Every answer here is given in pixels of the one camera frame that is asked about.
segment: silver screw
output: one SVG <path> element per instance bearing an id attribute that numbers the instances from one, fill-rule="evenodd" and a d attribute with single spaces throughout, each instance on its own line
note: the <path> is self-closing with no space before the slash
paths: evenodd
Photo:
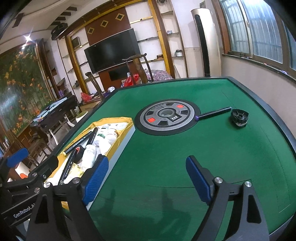
<path id="1" fill-rule="evenodd" d="M 222 182 L 223 182 L 223 179 L 220 178 L 220 177 L 216 177 L 216 178 L 215 178 L 215 182 L 216 182 L 216 183 L 222 183 Z"/>
<path id="2" fill-rule="evenodd" d="M 49 188 L 49 187 L 50 187 L 50 183 L 49 183 L 49 182 L 45 182 L 45 183 L 43 184 L 43 186 L 44 186 L 45 188 Z"/>
<path id="3" fill-rule="evenodd" d="M 39 193 L 40 192 L 40 188 L 35 188 L 34 189 L 34 193 Z"/>
<path id="4" fill-rule="evenodd" d="M 76 183 L 79 183 L 80 182 L 80 178 L 79 177 L 75 177 L 75 178 L 72 179 L 72 182 L 75 183 L 75 184 Z"/>
<path id="5" fill-rule="evenodd" d="M 249 181 L 246 181 L 244 184 L 245 184 L 248 188 L 252 186 L 252 183 L 249 182 Z"/>

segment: green felt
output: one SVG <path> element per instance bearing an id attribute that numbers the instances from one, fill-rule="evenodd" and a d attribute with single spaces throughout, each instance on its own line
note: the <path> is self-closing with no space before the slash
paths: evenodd
<path id="1" fill-rule="evenodd" d="M 77 131 L 105 117 L 134 117 L 163 99 L 194 102 L 202 113 L 231 106 L 250 113 L 245 128 L 229 121 L 230 113 L 199 121 L 171 136 L 136 129 L 89 213 L 106 240 L 191 240 L 207 205 L 202 203 L 185 169 L 194 155 L 214 176 L 230 183 L 250 180 L 270 232 L 296 210 L 296 165 L 277 126 L 251 98 L 229 80 L 190 80 L 117 92 Z M 229 203 L 216 240 L 222 240 Z"/>

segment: red plastic bag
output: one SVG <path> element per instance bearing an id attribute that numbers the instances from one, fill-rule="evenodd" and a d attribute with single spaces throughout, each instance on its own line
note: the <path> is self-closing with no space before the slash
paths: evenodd
<path id="1" fill-rule="evenodd" d="M 91 100 L 91 96 L 87 95 L 85 93 L 81 93 L 81 98 L 83 99 L 83 101 L 87 102 Z"/>
<path id="2" fill-rule="evenodd" d="M 139 74 L 134 74 L 133 75 L 133 78 L 135 79 L 135 82 L 137 83 L 137 81 L 139 80 L 140 76 L 139 76 Z M 131 76 L 130 76 L 124 82 L 123 87 L 132 86 L 132 85 L 133 85 L 133 81 L 131 80 Z"/>

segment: television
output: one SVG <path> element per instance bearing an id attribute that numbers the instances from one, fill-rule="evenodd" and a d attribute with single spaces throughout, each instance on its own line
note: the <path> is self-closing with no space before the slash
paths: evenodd
<path id="1" fill-rule="evenodd" d="M 124 63 L 140 49 L 133 28 L 105 38 L 84 50 L 91 72 L 97 73 Z"/>

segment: window frame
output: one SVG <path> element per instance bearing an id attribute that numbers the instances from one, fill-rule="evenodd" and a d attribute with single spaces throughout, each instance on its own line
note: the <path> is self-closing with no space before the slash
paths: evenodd
<path id="1" fill-rule="evenodd" d="M 283 71 L 287 72 L 288 75 L 292 76 L 293 78 L 296 78 L 296 70 L 294 70 L 290 67 L 291 66 L 290 65 L 291 59 L 290 59 L 290 52 L 289 52 L 288 37 L 287 37 L 286 30 L 285 30 L 285 26 L 284 26 L 283 21 L 280 18 L 280 16 L 275 12 L 274 9 L 271 8 L 271 10 L 274 14 L 275 20 L 276 20 L 277 27 L 279 29 L 281 46 L 282 46 L 283 63 L 280 63 L 275 60 L 268 59 L 268 58 L 254 54 L 249 20 L 247 18 L 247 15 L 246 15 L 246 12 L 244 10 L 241 0 L 236 0 L 236 1 L 238 3 L 239 9 L 240 9 L 243 19 L 244 19 L 244 24 L 246 27 L 247 37 L 248 37 L 248 42 L 249 42 L 249 53 L 248 54 L 243 53 L 243 57 L 249 57 L 250 59 L 252 59 L 254 61 L 260 62 L 265 65 L 269 65 L 269 66 L 274 67 L 279 70 L 283 70 Z M 212 0 L 212 4 L 214 5 L 214 9 L 216 11 L 216 16 L 218 19 L 221 35 L 223 36 L 222 42 L 223 42 L 224 53 L 226 55 L 235 55 L 235 56 L 242 57 L 242 52 L 233 51 L 231 49 L 230 32 L 228 29 L 226 17 L 224 15 L 224 11 L 222 9 L 222 5 L 221 5 L 220 0 Z M 227 45 L 229 46 L 229 50 L 227 50 L 224 47 Z"/>

